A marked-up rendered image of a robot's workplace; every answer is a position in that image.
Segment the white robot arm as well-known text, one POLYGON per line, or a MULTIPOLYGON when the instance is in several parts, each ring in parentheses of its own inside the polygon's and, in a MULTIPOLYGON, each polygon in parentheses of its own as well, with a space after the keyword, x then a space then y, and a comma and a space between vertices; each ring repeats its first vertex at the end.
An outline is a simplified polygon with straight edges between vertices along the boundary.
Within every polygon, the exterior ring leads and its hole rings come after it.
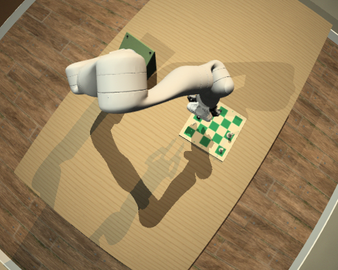
POLYGON ((145 60, 132 49, 120 49, 73 63, 65 72, 72 93, 97 97, 99 108, 106 113, 137 112, 197 94, 197 102, 188 103, 187 109, 210 122, 213 118, 210 109, 234 90, 234 82, 219 60, 199 66, 178 67, 147 90, 145 60))

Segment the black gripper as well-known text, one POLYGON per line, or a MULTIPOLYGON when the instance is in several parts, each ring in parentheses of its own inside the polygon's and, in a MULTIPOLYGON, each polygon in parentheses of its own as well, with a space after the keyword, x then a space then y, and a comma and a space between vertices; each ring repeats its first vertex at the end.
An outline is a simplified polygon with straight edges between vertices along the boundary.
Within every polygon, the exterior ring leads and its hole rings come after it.
MULTIPOLYGON (((189 102, 197 102, 197 100, 195 101, 195 99, 196 99, 196 96, 195 96, 195 95, 187 96, 187 99, 188 99, 189 102)), ((213 110, 210 109, 210 111, 212 110, 212 111, 211 111, 212 116, 213 116, 213 117, 218 117, 218 116, 220 115, 220 113, 221 113, 222 110, 217 109, 216 106, 215 106, 214 108, 212 108, 213 110), (215 109, 214 109, 214 108, 215 108, 215 109)))

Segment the green and cream chessboard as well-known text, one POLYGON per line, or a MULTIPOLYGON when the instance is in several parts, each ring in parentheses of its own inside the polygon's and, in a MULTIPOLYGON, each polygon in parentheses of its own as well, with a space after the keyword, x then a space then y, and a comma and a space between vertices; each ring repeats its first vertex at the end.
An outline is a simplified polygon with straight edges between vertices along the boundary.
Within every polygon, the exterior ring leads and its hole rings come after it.
POLYGON ((197 119, 192 113, 179 135, 224 161, 247 119, 221 102, 217 109, 222 110, 220 116, 210 122, 197 119), (227 138, 231 131, 234 132, 232 138, 227 138), (219 152, 219 148, 223 151, 219 152))

